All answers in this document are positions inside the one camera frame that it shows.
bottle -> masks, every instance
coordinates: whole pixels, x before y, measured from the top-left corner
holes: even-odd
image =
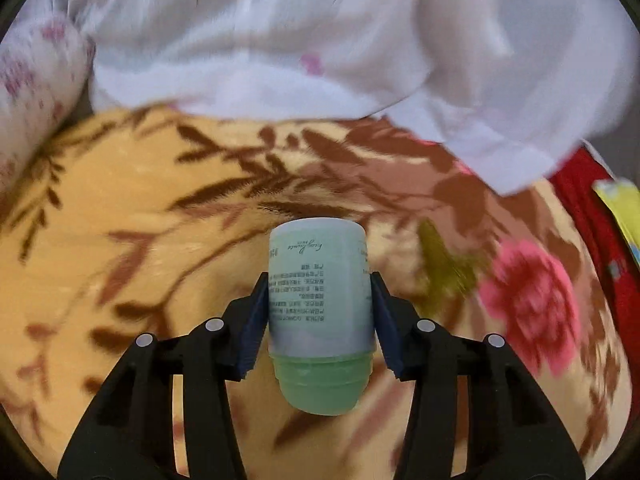
[[[337,218],[276,227],[269,303],[270,355],[287,401],[317,415],[351,410],[375,350],[364,229]]]

bottle label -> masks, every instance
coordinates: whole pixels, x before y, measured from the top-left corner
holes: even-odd
[[[323,358],[374,350],[366,238],[359,226],[347,227],[272,233],[272,355]]]

yellow package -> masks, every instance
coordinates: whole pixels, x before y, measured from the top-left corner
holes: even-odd
[[[640,268],[640,191],[629,180],[599,180],[594,191],[613,213]]]

red cloth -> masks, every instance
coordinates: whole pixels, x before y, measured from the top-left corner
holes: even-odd
[[[613,215],[593,190],[596,180],[610,179],[581,148],[549,180],[591,253],[622,339],[633,387],[632,421],[640,412],[640,272]]]

white cloth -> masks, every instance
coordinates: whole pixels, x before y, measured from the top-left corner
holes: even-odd
[[[638,33],[617,0],[29,0],[97,46],[92,104],[226,118],[386,114],[501,194],[625,108]]]

